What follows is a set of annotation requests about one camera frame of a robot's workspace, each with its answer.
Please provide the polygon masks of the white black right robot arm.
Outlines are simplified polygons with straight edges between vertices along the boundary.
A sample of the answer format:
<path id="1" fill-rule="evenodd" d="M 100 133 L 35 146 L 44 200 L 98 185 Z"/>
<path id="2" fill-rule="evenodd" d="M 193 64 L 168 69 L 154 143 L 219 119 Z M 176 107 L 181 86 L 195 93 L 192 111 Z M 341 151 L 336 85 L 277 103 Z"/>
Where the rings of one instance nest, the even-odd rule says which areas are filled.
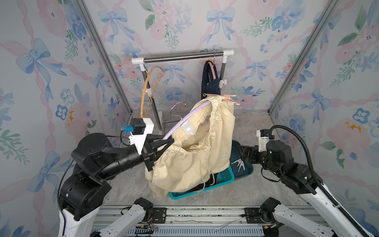
<path id="1" fill-rule="evenodd" d="M 261 217 L 267 223 L 283 224 L 307 237 L 371 237 L 330 193 L 315 173 L 311 160 L 307 165 L 294 161 L 291 147 L 279 140 L 264 137 L 258 146 L 239 146 L 243 161 L 259 164 L 271 172 L 278 182 L 294 191 L 323 218 L 327 226 L 317 224 L 294 213 L 280 201 L 268 198 L 261 205 Z"/>

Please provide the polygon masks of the orange clothes hanger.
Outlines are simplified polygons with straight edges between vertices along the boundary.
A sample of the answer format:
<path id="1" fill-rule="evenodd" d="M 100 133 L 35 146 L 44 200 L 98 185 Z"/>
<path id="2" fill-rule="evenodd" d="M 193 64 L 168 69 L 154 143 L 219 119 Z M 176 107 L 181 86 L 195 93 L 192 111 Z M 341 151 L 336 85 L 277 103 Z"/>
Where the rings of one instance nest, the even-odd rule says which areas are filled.
<path id="1" fill-rule="evenodd" d="M 142 98 L 141 98 L 140 118 L 144 118 L 145 116 L 147 116 L 149 111 L 153 107 L 153 99 L 155 98 L 155 93 L 157 92 L 159 83 L 160 83 L 160 81 L 161 81 L 161 79 L 165 73 L 164 69 L 161 66 L 154 66 L 151 68 L 150 71 L 148 71 L 144 66 L 143 66 L 143 69 L 144 69 L 143 73 L 146 74 L 146 78 L 145 78 L 145 84 L 143 87 L 143 93 L 142 93 Z M 149 84 L 150 83 L 149 79 L 150 79 L 150 77 L 151 77 L 151 75 L 155 69 L 158 69 L 159 73 L 158 73 L 157 78 L 155 80 L 154 87 L 151 88 L 151 86 Z M 147 107 L 145 107 L 146 95 L 149 98 L 149 102 L 147 103 Z"/>

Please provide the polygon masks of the beige shorts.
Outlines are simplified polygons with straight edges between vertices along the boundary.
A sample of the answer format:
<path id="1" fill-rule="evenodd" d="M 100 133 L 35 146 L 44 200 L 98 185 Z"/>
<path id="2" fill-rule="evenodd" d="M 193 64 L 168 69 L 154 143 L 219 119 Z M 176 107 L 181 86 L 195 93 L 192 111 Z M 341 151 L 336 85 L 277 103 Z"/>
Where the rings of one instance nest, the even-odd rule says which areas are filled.
<path id="1" fill-rule="evenodd" d="M 152 171 L 145 171 L 155 199 L 165 199 L 169 192 L 184 193 L 230 166 L 234 104 L 224 101 L 222 95 L 209 94 L 193 109 L 206 101 L 211 103 L 187 120 L 193 131 L 187 133 L 179 127 L 171 135 L 174 143 Z"/>

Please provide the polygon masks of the pink clothespin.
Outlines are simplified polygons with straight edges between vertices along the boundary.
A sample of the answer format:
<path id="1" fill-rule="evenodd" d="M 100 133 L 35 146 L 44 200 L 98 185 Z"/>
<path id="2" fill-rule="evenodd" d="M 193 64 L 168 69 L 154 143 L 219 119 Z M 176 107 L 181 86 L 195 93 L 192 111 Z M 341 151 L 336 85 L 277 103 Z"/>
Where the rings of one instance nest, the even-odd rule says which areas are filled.
<path id="1" fill-rule="evenodd" d="M 223 95 L 223 100 L 224 101 L 227 101 L 229 103 L 233 103 L 233 104 L 236 104 L 236 105 L 240 105 L 239 102 L 236 102 L 234 101 L 234 98 L 236 97 L 236 95 Z"/>

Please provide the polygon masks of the lilac clothes hanger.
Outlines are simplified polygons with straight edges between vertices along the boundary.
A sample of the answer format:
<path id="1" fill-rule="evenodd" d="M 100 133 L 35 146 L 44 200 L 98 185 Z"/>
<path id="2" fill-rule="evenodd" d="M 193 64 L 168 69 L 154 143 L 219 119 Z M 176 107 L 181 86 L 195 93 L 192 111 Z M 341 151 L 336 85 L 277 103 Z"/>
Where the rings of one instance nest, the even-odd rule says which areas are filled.
<path id="1" fill-rule="evenodd" d="M 202 108 L 210 104 L 210 101 L 206 101 L 201 105 L 197 106 L 195 109 L 191 110 L 186 116 L 184 116 L 180 121 L 178 121 L 171 130 L 164 136 L 163 140 L 167 140 L 179 127 L 181 127 L 191 116 L 200 111 Z"/>

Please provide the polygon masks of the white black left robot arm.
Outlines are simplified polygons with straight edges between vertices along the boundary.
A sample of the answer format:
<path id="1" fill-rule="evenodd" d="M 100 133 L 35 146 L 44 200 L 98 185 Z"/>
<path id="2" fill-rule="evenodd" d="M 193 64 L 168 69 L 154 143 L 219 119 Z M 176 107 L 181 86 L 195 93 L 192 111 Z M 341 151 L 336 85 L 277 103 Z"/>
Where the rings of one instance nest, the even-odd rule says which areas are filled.
<path id="1" fill-rule="evenodd" d="M 139 143 L 115 148 L 108 137 L 94 133 L 84 137 L 72 152 L 73 174 L 59 189 L 60 237 L 122 237 L 142 225 L 144 234 L 153 233 L 154 205 L 138 198 L 119 219 L 95 231 L 92 229 L 104 197 L 111 190 L 109 180 L 140 164 L 151 171 L 155 162 L 174 143 L 172 137 L 149 134 Z"/>

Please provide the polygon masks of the black shorts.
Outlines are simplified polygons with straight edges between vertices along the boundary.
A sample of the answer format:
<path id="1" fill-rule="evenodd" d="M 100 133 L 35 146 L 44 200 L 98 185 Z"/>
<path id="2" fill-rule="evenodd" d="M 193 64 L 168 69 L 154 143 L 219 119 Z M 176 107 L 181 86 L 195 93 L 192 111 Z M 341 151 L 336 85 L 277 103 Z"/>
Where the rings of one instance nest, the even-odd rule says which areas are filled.
<path id="1" fill-rule="evenodd" d="M 195 186 L 194 188 L 188 190 L 188 192 L 200 191 L 200 190 L 203 190 L 205 188 L 208 188 L 208 187 L 216 185 L 217 184 L 217 176 L 218 176 L 218 173 L 211 174 L 210 178 L 208 179 L 208 181 L 206 181 L 205 183 L 202 183 L 202 184 L 199 184 L 199 185 Z"/>

